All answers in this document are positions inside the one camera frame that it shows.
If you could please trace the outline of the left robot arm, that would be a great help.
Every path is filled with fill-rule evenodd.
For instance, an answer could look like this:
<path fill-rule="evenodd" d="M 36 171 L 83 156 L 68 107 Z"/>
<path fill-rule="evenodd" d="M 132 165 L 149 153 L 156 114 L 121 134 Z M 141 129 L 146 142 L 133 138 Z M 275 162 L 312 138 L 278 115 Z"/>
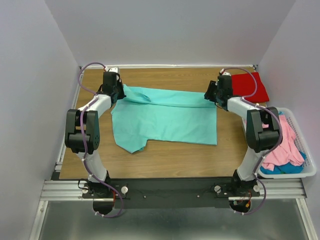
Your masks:
<path fill-rule="evenodd" d="M 87 171 L 87 183 L 82 192 L 89 196 L 109 198 L 115 193 L 98 152 L 101 140 L 99 118 L 125 97 L 119 69 L 113 67 L 103 73 L 102 84 L 91 101 L 66 113 L 64 143 L 81 159 Z"/>

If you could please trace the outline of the teal t shirt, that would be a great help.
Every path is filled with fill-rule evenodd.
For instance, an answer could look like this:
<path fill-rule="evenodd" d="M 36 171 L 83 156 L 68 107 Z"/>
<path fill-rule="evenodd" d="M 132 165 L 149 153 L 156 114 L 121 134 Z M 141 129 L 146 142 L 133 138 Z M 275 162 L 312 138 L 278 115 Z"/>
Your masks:
<path fill-rule="evenodd" d="M 115 143 L 133 154 L 149 140 L 215 146 L 217 107 L 203 92 L 124 86 L 111 111 Z"/>

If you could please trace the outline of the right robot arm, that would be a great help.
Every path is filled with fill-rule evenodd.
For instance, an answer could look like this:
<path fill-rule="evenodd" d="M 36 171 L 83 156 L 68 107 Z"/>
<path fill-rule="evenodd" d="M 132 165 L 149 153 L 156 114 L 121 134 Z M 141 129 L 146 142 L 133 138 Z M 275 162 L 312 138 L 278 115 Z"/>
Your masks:
<path fill-rule="evenodd" d="M 283 140 L 278 110 L 247 101 L 233 93 L 232 77 L 221 73 L 210 81 L 204 98 L 227 112 L 245 120 L 247 151 L 241 165 L 234 171 L 227 191 L 241 196 L 257 184 L 258 170 L 269 153 Z"/>

